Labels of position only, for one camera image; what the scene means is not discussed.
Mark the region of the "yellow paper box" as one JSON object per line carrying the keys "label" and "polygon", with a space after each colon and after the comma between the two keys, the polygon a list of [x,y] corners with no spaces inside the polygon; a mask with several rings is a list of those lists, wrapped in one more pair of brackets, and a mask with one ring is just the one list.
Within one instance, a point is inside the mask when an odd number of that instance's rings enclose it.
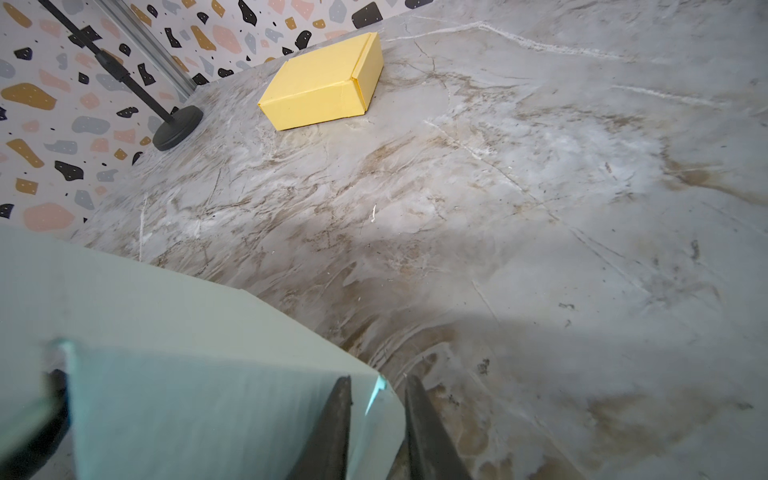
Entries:
{"label": "yellow paper box", "polygon": [[383,65],[379,34],[361,34],[286,61],[258,105],[278,131],[361,116]]}

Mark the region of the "light blue paper box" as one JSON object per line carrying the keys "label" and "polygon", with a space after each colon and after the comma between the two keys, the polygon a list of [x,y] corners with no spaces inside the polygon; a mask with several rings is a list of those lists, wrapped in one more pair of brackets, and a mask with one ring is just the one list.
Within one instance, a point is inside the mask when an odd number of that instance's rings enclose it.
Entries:
{"label": "light blue paper box", "polygon": [[351,377],[346,479],[383,479],[405,436],[383,376],[232,287],[13,227],[1,231],[1,462],[67,374],[80,479],[285,479]]}

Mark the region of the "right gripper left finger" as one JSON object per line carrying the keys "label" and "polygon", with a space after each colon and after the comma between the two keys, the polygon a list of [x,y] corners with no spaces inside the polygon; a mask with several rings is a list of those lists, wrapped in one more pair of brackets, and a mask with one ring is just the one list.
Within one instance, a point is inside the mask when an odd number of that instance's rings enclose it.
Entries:
{"label": "right gripper left finger", "polygon": [[289,480],[344,480],[351,425],[351,377],[340,377],[287,476]]}

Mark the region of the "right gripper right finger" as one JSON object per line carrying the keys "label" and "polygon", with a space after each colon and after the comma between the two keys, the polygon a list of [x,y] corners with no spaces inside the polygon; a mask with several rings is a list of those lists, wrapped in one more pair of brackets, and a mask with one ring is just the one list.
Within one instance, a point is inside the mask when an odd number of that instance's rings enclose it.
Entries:
{"label": "right gripper right finger", "polygon": [[411,479],[470,479],[471,476],[421,380],[406,378],[406,428]]}

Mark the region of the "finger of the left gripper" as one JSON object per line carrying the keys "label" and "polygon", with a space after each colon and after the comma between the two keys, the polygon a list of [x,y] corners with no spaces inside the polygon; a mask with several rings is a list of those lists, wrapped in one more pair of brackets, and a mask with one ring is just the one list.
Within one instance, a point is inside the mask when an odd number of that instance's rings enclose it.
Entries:
{"label": "finger of the left gripper", "polygon": [[54,455],[69,430],[67,374],[55,369],[48,377],[55,399],[53,416],[1,462],[2,479],[31,479]]}

